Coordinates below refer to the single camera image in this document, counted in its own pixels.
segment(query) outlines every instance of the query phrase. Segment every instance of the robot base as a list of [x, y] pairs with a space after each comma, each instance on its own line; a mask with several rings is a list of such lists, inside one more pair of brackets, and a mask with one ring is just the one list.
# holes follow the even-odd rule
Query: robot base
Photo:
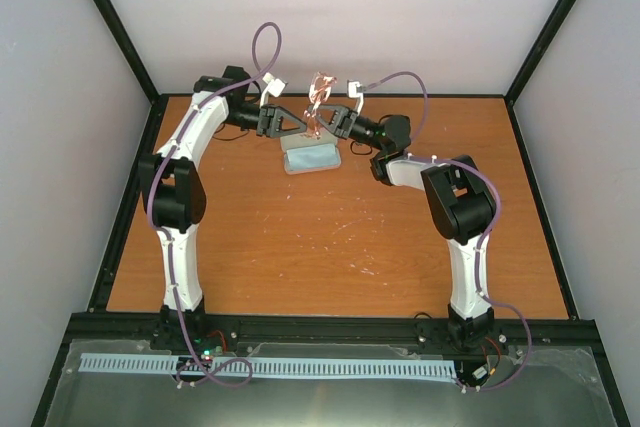
[[[187, 310], [183, 312], [183, 315], [189, 338], [195, 344], [199, 344], [209, 331], [204, 310], [204, 297], [195, 309]], [[185, 350], [186, 348], [178, 312], [170, 309], [167, 305], [163, 305], [160, 309], [160, 321], [154, 333], [152, 347], [169, 350]]]
[[493, 327], [494, 312], [491, 307], [486, 313], [478, 317], [463, 319], [448, 305], [449, 323], [447, 328], [451, 336], [451, 342], [458, 350], [466, 351], [472, 347], [470, 344], [482, 339]]

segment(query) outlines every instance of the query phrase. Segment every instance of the white wall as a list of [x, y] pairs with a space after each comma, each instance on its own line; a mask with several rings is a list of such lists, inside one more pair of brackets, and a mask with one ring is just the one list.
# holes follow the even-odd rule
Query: white wall
[[582, 317], [640, 425], [640, 0], [578, 0], [516, 104]]
[[[161, 92], [190, 92], [228, 63], [253, 72], [251, 38], [273, 20], [284, 34], [276, 71], [289, 92], [307, 91], [317, 70], [373, 82], [409, 69], [431, 92], [502, 94], [557, 0], [112, 1]], [[385, 90], [418, 87], [398, 79]]]
[[0, 412], [86, 309], [149, 104], [91, 0], [0, 0]]

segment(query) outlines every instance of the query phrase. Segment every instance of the white cable tray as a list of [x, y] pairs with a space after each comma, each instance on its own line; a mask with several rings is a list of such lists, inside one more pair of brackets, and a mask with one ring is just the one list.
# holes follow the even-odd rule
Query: white cable tray
[[[232, 357], [216, 357], [212, 370]], [[82, 354], [79, 372], [118, 374], [174, 374], [177, 355]], [[364, 360], [247, 357], [258, 379], [402, 379], [452, 382], [456, 377], [450, 360]], [[192, 365], [182, 374], [198, 372]], [[248, 367], [241, 362], [226, 366], [216, 375], [246, 377]]]

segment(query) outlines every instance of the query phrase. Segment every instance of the orange wooden surface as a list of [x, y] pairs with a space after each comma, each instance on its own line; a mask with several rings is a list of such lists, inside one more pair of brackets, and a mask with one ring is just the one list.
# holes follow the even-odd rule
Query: orange wooden surface
[[[304, 98], [277, 103], [301, 113]], [[167, 107], [157, 145], [189, 98]], [[404, 113], [418, 125], [422, 100], [367, 99], [363, 114]], [[239, 133], [226, 127], [221, 137]], [[532, 318], [566, 318], [554, 269], [501, 99], [433, 99], [416, 155], [470, 154], [497, 185], [503, 217], [489, 243], [489, 291]], [[446, 316], [449, 255], [423, 192], [373, 180], [369, 158], [340, 143], [336, 170], [290, 176], [279, 141], [251, 132], [212, 141], [199, 173], [208, 207], [198, 231], [198, 268], [210, 313]], [[161, 251], [141, 204], [109, 301], [111, 311], [157, 311]], [[512, 317], [498, 310], [497, 316]]]

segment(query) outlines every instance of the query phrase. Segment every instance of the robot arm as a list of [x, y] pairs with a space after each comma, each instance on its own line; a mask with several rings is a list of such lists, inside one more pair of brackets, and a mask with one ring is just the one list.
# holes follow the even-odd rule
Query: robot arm
[[[449, 303], [449, 332], [460, 348], [483, 336], [494, 319], [493, 309], [483, 298], [488, 295], [484, 249], [488, 236], [483, 242], [477, 271], [476, 248], [480, 235], [496, 211], [495, 200], [485, 183], [462, 168], [405, 153], [411, 144], [410, 123], [405, 116], [391, 115], [375, 122], [345, 106], [321, 108], [333, 112], [330, 120], [320, 119], [331, 133], [380, 151], [371, 159], [376, 180], [426, 193], [433, 222], [446, 239], [451, 256], [453, 290]], [[454, 160], [476, 168], [469, 156]]]
[[[175, 311], [178, 308], [173, 296], [174, 285], [170, 280], [170, 255], [180, 298], [179, 307], [191, 312], [203, 308], [202, 289], [198, 282], [196, 235], [206, 209], [206, 195], [197, 168], [216, 130], [227, 122], [244, 130], [256, 130], [258, 135], [267, 137], [282, 137], [306, 131], [306, 124], [282, 107], [269, 104], [256, 106], [244, 102], [247, 88], [215, 97], [200, 107], [207, 97], [221, 87], [247, 78], [249, 75], [239, 67], [227, 67], [221, 78], [200, 78], [194, 87], [189, 109], [170, 139], [156, 154], [140, 157], [138, 174], [146, 211], [156, 172], [163, 159], [172, 152], [163, 180], [171, 178], [173, 183], [167, 181], [158, 185], [152, 206], [153, 223], [162, 228], [157, 233], [165, 270], [164, 305], [169, 310]], [[282, 92], [284, 84], [279, 79], [269, 77], [265, 81], [265, 93], [279, 95]], [[263, 94], [262, 102], [266, 100], [267, 96]], [[283, 129], [284, 119], [293, 121], [296, 126]], [[169, 233], [171, 241], [166, 240], [165, 232]]]

